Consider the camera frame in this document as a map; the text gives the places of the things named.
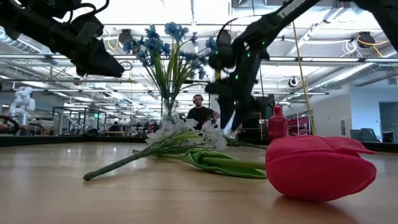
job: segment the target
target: black shirt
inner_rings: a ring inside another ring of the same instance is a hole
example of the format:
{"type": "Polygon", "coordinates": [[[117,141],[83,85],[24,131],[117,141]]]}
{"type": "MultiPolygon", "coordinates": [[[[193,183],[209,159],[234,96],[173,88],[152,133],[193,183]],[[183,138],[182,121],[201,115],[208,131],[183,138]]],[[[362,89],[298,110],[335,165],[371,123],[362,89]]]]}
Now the black shirt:
{"type": "Polygon", "coordinates": [[[188,112],[187,119],[194,119],[195,121],[198,121],[199,123],[196,126],[196,130],[201,130],[201,126],[204,123],[204,121],[211,115],[213,115],[214,111],[209,108],[205,108],[202,106],[201,108],[192,108],[188,112]]]}

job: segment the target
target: man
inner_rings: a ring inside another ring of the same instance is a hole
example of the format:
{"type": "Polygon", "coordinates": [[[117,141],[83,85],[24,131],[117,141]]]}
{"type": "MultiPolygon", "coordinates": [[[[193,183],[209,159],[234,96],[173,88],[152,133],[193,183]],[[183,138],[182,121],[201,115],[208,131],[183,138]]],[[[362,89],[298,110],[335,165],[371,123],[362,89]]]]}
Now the man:
{"type": "Polygon", "coordinates": [[[117,121],[113,123],[113,125],[109,128],[109,131],[120,131],[120,126],[117,121]]]}
{"type": "Polygon", "coordinates": [[[190,109],[187,116],[187,119],[194,119],[195,121],[199,122],[198,125],[196,126],[196,130],[201,130],[202,124],[206,122],[207,118],[209,118],[210,116],[214,117],[214,119],[220,117],[220,115],[217,112],[202,106],[201,105],[202,101],[203,97],[201,95],[199,94],[195,95],[193,97],[193,103],[195,104],[195,107],[190,109]]]}

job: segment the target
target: table surface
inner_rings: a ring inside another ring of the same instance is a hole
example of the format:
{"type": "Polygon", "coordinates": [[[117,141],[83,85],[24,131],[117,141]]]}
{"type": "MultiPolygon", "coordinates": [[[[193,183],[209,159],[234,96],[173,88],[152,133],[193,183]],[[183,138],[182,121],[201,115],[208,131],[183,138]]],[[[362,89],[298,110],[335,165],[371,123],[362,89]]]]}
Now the table surface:
{"type": "MultiPolygon", "coordinates": [[[[398,156],[366,190],[328,203],[281,196],[267,180],[228,177],[179,161],[146,158],[85,182],[85,173],[145,144],[74,143],[0,148],[0,223],[397,223],[398,156]]],[[[225,153],[263,161],[264,151],[225,153]]]]}

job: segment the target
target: security camera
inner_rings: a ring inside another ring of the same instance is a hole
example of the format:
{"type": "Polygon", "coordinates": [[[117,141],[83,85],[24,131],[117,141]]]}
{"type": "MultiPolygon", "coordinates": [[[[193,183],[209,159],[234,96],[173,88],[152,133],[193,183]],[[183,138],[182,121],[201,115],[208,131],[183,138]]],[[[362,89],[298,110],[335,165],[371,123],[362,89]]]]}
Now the security camera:
{"type": "Polygon", "coordinates": [[[292,77],[292,78],[289,79],[288,85],[289,85],[289,87],[293,88],[293,87],[296,87],[296,86],[297,86],[297,83],[298,83],[298,82],[299,82],[299,81],[297,80],[296,77],[292,77]]]}

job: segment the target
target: yellow cable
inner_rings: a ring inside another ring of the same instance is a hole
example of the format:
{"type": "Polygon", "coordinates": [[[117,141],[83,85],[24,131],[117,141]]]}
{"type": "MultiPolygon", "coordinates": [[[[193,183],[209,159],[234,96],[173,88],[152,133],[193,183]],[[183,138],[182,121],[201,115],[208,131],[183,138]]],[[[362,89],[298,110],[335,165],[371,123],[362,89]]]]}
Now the yellow cable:
{"type": "MultiPolygon", "coordinates": [[[[262,121],[261,111],[259,111],[260,121],[262,121]]],[[[261,133],[261,140],[262,140],[262,123],[260,123],[260,133],[261,133]]]]}
{"type": "Polygon", "coordinates": [[[379,49],[375,45],[373,45],[373,48],[376,50],[376,52],[380,55],[380,57],[384,57],[383,54],[380,53],[379,49]]]}
{"type": "Polygon", "coordinates": [[[112,47],[111,43],[109,43],[109,38],[111,37],[111,33],[109,32],[108,46],[109,46],[110,49],[116,50],[119,47],[119,35],[120,34],[118,34],[118,38],[116,39],[116,46],[112,47]]]}
{"type": "Polygon", "coordinates": [[[357,40],[359,43],[361,43],[361,44],[366,44],[366,45],[369,45],[369,46],[378,46],[378,45],[382,45],[382,44],[385,44],[385,43],[390,42],[389,40],[386,40],[386,41],[383,41],[383,42],[380,42],[380,43],[377,43],[377,44],[371,44],[371,43],[363,42],[362,40],[359,39],[360,37],[361,37],[361,36],[358,36],[358,37],[356,38],[356,40],[357,40]]]}
{"type": "Polygon", "coordinates": [[[300,48],[299,48],[299,41],[297,39],[297,32],[296,32],[296,26],[293,22],[293,31],[294,31],[294,39],[296,42],[296,48],[297,48],[297,58],[298,58],[298,65],[300,67],[300,75],[301,75],[301,81],[303,83],[303,91],[304,91],[304,97],[305,97],[305,104],[307,105],[307,110],[308,110],[308,117],[310,118],[310,126],[312,130],[312,134],[315,135],[315,127],[313,125],[313,120],[312,120],[312,114],[311,114],[311,108],[310,108],[310,103],[308,102],[308,96],[307,96],[307,89],[305,87],[305,80],[304,80],[304,75],[303,75],[303,67],[301,64],[301,58],[300,58],[300,48]]]}

